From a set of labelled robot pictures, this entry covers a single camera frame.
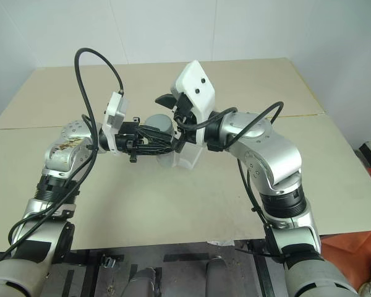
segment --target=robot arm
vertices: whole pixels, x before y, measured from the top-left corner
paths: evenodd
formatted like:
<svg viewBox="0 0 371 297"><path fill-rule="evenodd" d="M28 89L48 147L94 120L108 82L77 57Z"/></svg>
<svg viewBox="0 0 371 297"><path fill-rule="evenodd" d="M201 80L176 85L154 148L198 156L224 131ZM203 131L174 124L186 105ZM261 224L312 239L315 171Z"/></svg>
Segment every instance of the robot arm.
<svg viewBox="0 0 371 297"><path fill-rule="evenodd" d="M198 79L206 77L202 68L192 75ZM180 75L178 80L184 77L186 74ZM194 80L194 83L196 90L200 82ZM212 92L209 93L209 88L207 90L206 97L199 97L199 101L191 100L191 111L198 109L200 101L214 100ZM183 93L179 93L174 92L178 98L184 97ZM310 203L302 188L301 156L296 146L277 134L266 118L257 121L240 138L237 137L257 117L258 114L253 113L228 113L207 124L203 130L198 130L202 132L199 136L208 149L225 149L247 167L262 200L268 251L278 255L276 261L284 264L289 296L357 296L341 272L320 255L320 238ZM192 120L193 116L186 114L182 122Z"/></svg>
<svg viewBox="0 0 371 297"><path fill-rule="evenodd" d="M64 197L84 174L81 164L90 157L90 131L82 121L65 126L60 138L47 149L45 165L34 198L28 201L23 218L32 218L10 233L16 243ZM74 225L75 191L39 229L32 233L11 258L0 260L0 296L39 296L51 264L60 263L70 251Z"/></svg>

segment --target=gray floor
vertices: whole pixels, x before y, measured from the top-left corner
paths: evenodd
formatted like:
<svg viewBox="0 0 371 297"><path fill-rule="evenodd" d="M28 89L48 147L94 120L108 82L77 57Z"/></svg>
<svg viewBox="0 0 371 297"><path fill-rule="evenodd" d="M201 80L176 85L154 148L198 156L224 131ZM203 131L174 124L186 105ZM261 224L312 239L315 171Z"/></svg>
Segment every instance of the gray floor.
<svg viewBox="0 0 371 297"><path fill-rule="evenodd" d="M261 297L253 257L237 252L234 247L219 247L207 243L168 244L160 246L124 247L105 250L107 254L124 255L122 262L116 262L113 268L100 267L96 283L95 296L120 296L126 286L131 268L161 267L163 278L161 291L163 296L199 297L205 296L205 269L208 258L221 256L231 273L237 297ZM175 260L177 255L191 254L202 260ZM268 260L273 289L276 297L287 297L284 285L283 268ZM63 292L68 273L72 273L69 293ZM81 296L85 267L58 264L51 269L42 297Z"/></svg>

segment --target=metal leg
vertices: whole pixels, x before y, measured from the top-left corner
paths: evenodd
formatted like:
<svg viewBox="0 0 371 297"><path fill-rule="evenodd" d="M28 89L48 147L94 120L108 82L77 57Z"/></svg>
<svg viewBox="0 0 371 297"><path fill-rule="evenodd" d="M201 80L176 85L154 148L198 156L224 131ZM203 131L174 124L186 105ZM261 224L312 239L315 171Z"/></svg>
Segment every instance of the metal leg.
<svg viewBox="0 0 371 297"><path fill-rule="evenodd" d="M155 270L143 269L132 277L121 297L155 297L154 285Z"/></svg>
<svg viewBox="0 0 371 297"><path fill-rule="evenodd" d="M91 256L90 251L88 255L88 265L85 270L84 283L82 285L81 296L94 297L96 282L98 281L99 268L100 268L100 258L101 254L96 256Z"/></svg>
<svg viewBox="0 0 371 297"><path fill-rule="evenodd" d="M255 252L264 252L265 241L263 239L250 240L248 248ZM253 256L255 268L257 269L258 280L260 282L261 293L263 297L275 297L273 291L270 273L268 271L267 262L262 256Z"/></svg>
<svg viewBox="0 0 371 297"><path fill-rule="evenodd" d="M232 297L234 287L228 267L222 258L214 258L207 265L206 297Z"/></svg>

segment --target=gray cylinder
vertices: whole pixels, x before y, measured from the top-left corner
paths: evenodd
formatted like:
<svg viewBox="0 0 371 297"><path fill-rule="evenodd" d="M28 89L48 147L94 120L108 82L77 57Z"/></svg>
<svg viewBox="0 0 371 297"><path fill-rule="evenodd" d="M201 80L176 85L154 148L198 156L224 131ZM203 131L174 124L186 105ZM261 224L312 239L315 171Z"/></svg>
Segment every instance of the gray cylinder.
<svg viewBox="0 0 371 297"><path fill-rule="evenodd" d="M169 116L165 114L154 114L146 119L144 125L158 128L161 132L172 134L173 124Z"/></svg>
<svg viewBox="0 0 371 297"><path fill-rule="evenodd" d="M302 260L290 268L286 264L284 275L290 297L358 296L338 268L324 260Z"/></svg>

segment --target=white table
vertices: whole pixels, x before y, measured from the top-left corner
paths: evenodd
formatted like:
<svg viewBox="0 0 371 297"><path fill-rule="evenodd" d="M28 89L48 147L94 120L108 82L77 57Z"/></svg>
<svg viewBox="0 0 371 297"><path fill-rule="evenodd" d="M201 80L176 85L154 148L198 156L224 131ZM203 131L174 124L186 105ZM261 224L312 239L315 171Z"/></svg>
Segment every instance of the white table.
<svg viewBox="0 0 371 297"><path fill-rule="evenodd" d="M168 92L183 66L118 66L131 102L129 118L170 114L153 99ZM285 102L275 129L301 152L304 191L320 234L371 230L371 179L288 60L203 66L215 85L218 110L259 112ZM34 195L58 126L84 112L73 76L71 67L35 71L0 117L0 251ZM115 81L103 66L85 67L83 76L99 119ZM133 164L126 155L99 155L76 204L73 249L263 237L236 160L226 152L204 151L192 171L162 168L155 157Z"/></svg>

